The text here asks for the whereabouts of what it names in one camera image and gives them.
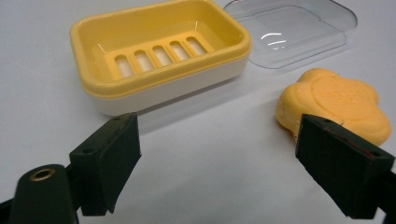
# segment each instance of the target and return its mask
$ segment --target yellow soap dish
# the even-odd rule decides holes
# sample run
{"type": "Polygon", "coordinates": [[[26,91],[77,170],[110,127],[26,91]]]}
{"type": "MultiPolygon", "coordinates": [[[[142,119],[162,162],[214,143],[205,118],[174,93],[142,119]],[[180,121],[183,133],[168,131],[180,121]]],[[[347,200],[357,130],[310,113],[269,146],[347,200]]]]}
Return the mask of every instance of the yellow soap dish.
{"type": "Polygon", "coordinates": [[[176,0],[76,22],[82,88],[99,111],[139,111],[242,74],[248,32],[211,0],[176,0]]]}

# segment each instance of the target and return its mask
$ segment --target soap bar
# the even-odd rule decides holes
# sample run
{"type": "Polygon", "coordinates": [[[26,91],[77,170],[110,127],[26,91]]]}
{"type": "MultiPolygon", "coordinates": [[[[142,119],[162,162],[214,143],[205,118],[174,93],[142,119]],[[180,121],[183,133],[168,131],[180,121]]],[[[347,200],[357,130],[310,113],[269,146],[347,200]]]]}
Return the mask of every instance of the soap bar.
{"type": "Polygon", "coordinates": [[[313,68],[282,92],[276,119],[296,140],[302,114],[311,114],[330,119],[380,146],[388,139],[391,128],[378,101],[376,91],[367,83],[313,68]]]}

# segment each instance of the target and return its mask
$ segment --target clear plastic lid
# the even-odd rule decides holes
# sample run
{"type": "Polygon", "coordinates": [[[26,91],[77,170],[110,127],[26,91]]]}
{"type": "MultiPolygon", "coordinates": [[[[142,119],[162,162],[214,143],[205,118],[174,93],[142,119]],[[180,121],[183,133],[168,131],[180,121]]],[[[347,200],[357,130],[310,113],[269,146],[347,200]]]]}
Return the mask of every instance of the clear plastic lid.
{"type": "Polygon", "coordinates": [[[358,25],[351,10],[331,0],[236,0],[224,10],[250,32],[249,59],[265,68],[339,49],[358,25]]]}

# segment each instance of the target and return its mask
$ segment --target flower-shaped soap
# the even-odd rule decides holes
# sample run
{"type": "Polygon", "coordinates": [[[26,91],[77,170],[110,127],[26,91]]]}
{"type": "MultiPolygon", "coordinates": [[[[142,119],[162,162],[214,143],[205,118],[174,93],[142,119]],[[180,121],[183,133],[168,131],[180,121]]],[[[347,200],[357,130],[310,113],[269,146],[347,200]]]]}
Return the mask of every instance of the flower-shaped soap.
{"type": "Polygon", "coordinates": [[[295,139],[302,114],[330,119],[377,146],[390,135],[390,123],[378,107],[375,90],[323,68],[306,71],[279,98],[276,119],[295,139]]]}

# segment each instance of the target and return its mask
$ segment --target drainage slot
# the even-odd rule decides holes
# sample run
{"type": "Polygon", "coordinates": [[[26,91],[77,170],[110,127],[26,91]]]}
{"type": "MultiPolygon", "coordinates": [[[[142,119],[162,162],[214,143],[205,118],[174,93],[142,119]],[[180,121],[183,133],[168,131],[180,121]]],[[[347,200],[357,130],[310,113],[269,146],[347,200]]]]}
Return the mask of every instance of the drainage slot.
{"type": "Polygon", "coordinates": [[[198,55],[207,53],[207,51],[204,49],[204,47],[202,47],[202,45],[198,42],[198,40],[195,39],[195,37],[187,38],[187,42],[189,42],[189,44],[192,47],[192,49],[194,49],[194,51],[198,55]]]}
{"type": "Polygon", "coordinates": [[[122,77],[131,77],[134,74],[134,70],[124,55],[117,56],[115,61],[122,77]]]}
{"type": "Polygon", "coordinates": [[[155,55],[157,56],[158,60],[162,65],[167,65],[169,63],[172,63],[171,58],[169,58],[169,55],[166,53],[163,47],[156,46],[152,48],[152,50],[154,50],[155,55]]]}
{"type": "Polygon", "coordinates": [[[171,47],[181,61],[190,58],[187,51],[177,41],[171,42],[171,47]]]}
{"type": "Polygon", "coordinates": [[[140,68],[142,69],[142,72],[146,72],[153,68],[153,65],[152,65],[151,61],[149,60],[149,57],[145,53],[145,51],[139,50],[134,53],[134,56],[136,57],[137,62],[139,63],[140,68]]]}

